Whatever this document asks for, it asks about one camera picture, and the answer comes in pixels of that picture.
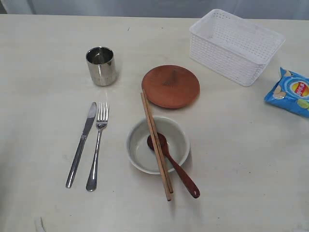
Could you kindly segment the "brown round plate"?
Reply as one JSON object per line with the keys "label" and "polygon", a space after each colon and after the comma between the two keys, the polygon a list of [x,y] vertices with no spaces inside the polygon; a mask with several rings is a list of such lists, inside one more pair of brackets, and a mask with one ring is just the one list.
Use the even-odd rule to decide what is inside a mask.
{"label": "brown round plate", "polygon": [[176,65],[151,69],[143,77],[141,87],[151,103],[168,109],[186,107],[200,94],[197,77],[188,69]]}

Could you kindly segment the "white floral ceramic bowl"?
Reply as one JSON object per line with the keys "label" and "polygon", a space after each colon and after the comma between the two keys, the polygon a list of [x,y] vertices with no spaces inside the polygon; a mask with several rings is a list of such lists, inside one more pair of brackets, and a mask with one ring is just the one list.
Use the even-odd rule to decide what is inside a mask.
{"label": "white floral ceramic bowl", "polygon": [[[181,166],[190,152],[189,137],[180,125],[167,117],[154,116],[157,131],[164,135],[171,157]],[[155,152],[147,145],[150,135],[146,119],[140,120],[129,132],[126,147],[133,166],[147,174],[160,174]]]}

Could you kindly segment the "stainless steel fork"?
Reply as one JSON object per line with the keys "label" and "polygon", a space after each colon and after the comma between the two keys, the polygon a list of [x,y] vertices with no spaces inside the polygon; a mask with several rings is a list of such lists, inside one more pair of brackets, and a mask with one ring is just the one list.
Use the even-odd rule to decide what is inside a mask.
{"label": "stainless steel fork", "polygon": [[102,131],[107,127],[109,118],[109,106],[107,102],[99,102],[98,105],[98,113],[96,120],[96,128],[98,130],[96,147],[93,157],[93,162],[91,166],[91,170],[89,173],[89,177],[86,184],[87,191],[95,191],[97,188],[97,175],[98,175],[98,155],[100,149],[100,141],[102,138]]}

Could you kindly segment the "brown wooden chopstick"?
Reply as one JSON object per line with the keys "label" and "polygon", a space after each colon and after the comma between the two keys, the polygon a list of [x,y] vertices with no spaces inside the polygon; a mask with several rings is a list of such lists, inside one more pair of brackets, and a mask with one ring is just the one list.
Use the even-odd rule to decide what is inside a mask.
{"label": "brown wooden chopstick", "polygon": [[145,93],[144,89],[142,90],[142,93],[144,93],[144,96],[145,96],[145,100],[146,100],[147,107],[148,107],[148,112],[149,112],[149,115],[150,115],[153,131],[154,131],[154,136],[155,136],[156,143],[157,143],[157,148],[158,148],[158,151],[159,151],[159,154],[160,154],[160,158],[161,158],[161,161],[162,161],[162,165],[163,165],[166,177],[167,177],[167,181],[168,181],[168,185],[169,185],[169,190],[170,190],[170,193],[172,194],[173,193],[173,188],[172,188],[171,180],[169,178],[169,174],[168,174],[168,171],[167,171],[166,163],[165,163],[165,160],[164,160],[164,156],[163,156],[162,149],[161,149],[161,146],[160,146],[159,138],[158,138],[158,135],[157,135],[154,118],[153,118],[153,115],[152,115],[152,112],[151,112],[151,108],[149,106],[149,102],[148,102],[148,99],[147,99],[147,96],[146,96],[146,93]]}
{"label": "brown wooden chopstick", "polygon": [[161,175],[161,178],[162,178],[166,199],[169,202],[169,201],[172,200],[172,196],[171,196],[171,193],[170,193],[170,190],[169,190],[167,177],[166,177],[166,174],[165,174],[165,171],[164,171],[164,168],[163,168],[163,165],[162,165],[162,161],[161,161],[161,158],[160,158],[160,154],[159,154],[159,151],[158,151],[158,148],[157,148],[157,143],[156,143],[156,139],[155,139],[150,115],[149,115],[149,112],[148,112],[147,103],[146,103],[146,100],[145,100],[144,93],[141,92],[140,95],[141,95],[141,99],[142,99],[142,104],[143,104],[143,108],[144,108],[144,112],[145,112],[145,116],[146,116],[146,120],[147,120],[147,124],[148,124],[148,128],[149,128],[149,133],[150,133],[150,136],[151,136],[151,141],[152,141],[152,144],[153,144],[153,149],[154,149],[154,152],[155,152],[159,172],[160,172],[160,175]]}

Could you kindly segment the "stainless steel table knife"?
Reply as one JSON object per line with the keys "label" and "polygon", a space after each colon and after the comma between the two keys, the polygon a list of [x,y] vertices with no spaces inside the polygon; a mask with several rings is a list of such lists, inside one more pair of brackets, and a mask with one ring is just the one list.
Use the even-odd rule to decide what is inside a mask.
{"label": "stainless steel table knife", "polygon": [[78,147],[77,147],[77,150],[76,150],[76,153],[75,153],[75,156],[74,156],[74,159],[73,159],[73,162],[72,162],[69,174],[68,174],[68,178],[67,178],[66,185],[65,185],[66,188],[71,188],[73,184],[73,181],[74,181],[77,169],[78,169],[78,165],[80,162],[80,158],[83,152],[83,148],[85,145],[85,141],[92,128],[92,125],[93,125],[93,122],[96,116],[96,112],[97,112],[97,104],[95,102],[92,102],[88,115],[87,115],[85,125],[84,125],[84,129],[80,137],[80,141],[79,141],[79,144],[78,144]]}

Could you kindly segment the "stainless steel cup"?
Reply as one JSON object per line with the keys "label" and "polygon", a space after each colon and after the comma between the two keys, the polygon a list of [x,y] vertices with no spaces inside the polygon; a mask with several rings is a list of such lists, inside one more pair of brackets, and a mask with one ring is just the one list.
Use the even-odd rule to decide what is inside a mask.
{"label": "stainless steel cup", "polygon": [[86,53],[85,58],[95,85],[104,87],[116,81],[114,53],[110,48],[94,47]]}

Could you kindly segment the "stainless steel spoon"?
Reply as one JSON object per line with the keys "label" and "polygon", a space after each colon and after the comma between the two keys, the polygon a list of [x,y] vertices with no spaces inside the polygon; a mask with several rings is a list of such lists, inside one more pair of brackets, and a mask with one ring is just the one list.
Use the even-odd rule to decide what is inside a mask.
{"label": "stainless steel spoon", "polygon": [[[158,133],[159,142],[161,145],[163,156],[166,157],[169,162],[172,164],[173,168],[177,172],[179,178],[187,188],[188,192],[192,195],[194,198],[198,198],[200,196],[200,191],[196,184],[193,182],[193,180],[189,177],[187,172],[172,158],[172,156],[169,153],[169,147],[167,140],[164,135]],[[147,138],[147,145],[150,149],[153,149],[153,144],[151,141],[151,136],[149,135]]]}

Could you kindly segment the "white plastic perforated basket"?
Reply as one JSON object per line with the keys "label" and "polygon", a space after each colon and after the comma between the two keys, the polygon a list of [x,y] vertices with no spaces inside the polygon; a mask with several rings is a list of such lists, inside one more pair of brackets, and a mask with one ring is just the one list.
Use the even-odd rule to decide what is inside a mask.
{"label": "white plastic perforated basket", "polygon": [[221,9],[190,28],[192,60],[244,87],[251,86],[285,42],[273,30]]}

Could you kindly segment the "blue Lays chips bag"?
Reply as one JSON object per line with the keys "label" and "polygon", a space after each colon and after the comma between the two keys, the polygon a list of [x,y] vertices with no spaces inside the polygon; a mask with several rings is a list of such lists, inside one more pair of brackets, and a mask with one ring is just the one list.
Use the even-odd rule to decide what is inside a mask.
{"label": "blue Lays chips bag", "polygon": [[264,101],[291,113],[309,117],[309,79],[280,68],[281,78]]}

